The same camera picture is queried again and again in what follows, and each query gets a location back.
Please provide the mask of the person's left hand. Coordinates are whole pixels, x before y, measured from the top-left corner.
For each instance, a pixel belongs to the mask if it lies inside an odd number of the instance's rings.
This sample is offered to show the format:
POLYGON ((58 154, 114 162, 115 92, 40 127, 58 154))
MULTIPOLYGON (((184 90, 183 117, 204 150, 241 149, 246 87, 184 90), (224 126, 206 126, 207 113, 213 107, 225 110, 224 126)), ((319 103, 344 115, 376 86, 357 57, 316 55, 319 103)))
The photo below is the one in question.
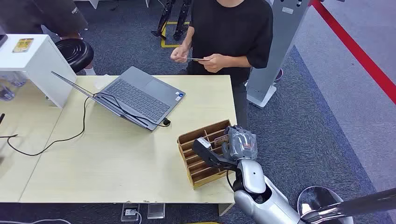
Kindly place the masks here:
POLYGON ((228 57, 221 54, 212 54, 205 57, 206 61, 200 62, 211 73, 217 73, 227 66, 228 57))

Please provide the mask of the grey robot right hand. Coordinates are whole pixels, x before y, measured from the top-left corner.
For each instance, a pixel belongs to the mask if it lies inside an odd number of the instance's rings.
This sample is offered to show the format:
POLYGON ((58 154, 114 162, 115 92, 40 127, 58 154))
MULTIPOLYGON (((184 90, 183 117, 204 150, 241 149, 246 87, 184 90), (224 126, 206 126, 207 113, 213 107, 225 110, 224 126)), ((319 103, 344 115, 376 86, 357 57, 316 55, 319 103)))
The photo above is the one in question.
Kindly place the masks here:
POLYGON ((222 144, 223 156, 230 161, 243 158, 256 160, 258 155, 256 134, 241 126, 228 126, 225 130, 228 145, 222 144))

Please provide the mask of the person's right hand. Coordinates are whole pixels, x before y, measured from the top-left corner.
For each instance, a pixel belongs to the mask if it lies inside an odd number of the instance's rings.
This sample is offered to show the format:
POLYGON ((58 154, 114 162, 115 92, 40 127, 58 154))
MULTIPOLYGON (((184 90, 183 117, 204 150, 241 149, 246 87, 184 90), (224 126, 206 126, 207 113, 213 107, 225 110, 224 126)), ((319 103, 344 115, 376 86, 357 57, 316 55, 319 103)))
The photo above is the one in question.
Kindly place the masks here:
POLYGON ((170 58, 174 62, 185 63, 188 60, 187 58, 188 55, 189 55, 189 48, 184 45, 179 45, 172 51, 170 58))

